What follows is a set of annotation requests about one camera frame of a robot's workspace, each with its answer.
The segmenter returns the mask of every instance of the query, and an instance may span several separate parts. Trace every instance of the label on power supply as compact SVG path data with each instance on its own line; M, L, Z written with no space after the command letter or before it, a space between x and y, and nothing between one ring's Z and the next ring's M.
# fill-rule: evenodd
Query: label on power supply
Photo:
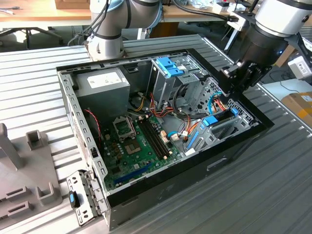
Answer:
M88 77L87 80L92 89L121 82L121 79L116 72L91 76Z

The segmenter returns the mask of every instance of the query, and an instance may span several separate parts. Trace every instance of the yellow wire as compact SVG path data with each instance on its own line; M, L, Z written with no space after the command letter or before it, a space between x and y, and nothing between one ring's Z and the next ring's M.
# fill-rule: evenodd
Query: yellow wire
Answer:
M135 109L135 111L140 111L143 108L144 99L145 99L145 97L142 97L141 105L139 106L139 108Z

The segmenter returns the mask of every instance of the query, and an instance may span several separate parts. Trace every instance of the cardboard box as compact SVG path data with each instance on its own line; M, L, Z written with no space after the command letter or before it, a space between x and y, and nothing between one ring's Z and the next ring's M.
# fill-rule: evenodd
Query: cardboard box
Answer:
M54 0L57 9L90 9L90 0Z
M312 92L289 94L282 103L312 127Z

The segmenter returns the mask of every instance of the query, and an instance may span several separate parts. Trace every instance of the gray power supply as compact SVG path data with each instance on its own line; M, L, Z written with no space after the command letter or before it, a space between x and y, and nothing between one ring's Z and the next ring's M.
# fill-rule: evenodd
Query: gray power supply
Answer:
M82 108L90 108L101 122L112 121L127 112L130 84L119 68L78 74L75 91Z

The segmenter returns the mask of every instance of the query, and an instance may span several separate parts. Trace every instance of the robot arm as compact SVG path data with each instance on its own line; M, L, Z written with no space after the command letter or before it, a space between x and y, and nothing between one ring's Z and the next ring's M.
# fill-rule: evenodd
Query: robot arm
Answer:
M249 25L240 48L240 59L232 67L220 70L222 100L238 99L271 69L287 45L297 48L306 64L312 65L312 54L303 43L299 30L312 13L312 0L264 0L257 14L234 12L234 28Z
M93 60L119 58L123 55L123 28L152 28L161 19L160 0L91 0L91 19L94 22L108 4L105 20L88 38L88 51ZM95 25L102 20L99 17Z

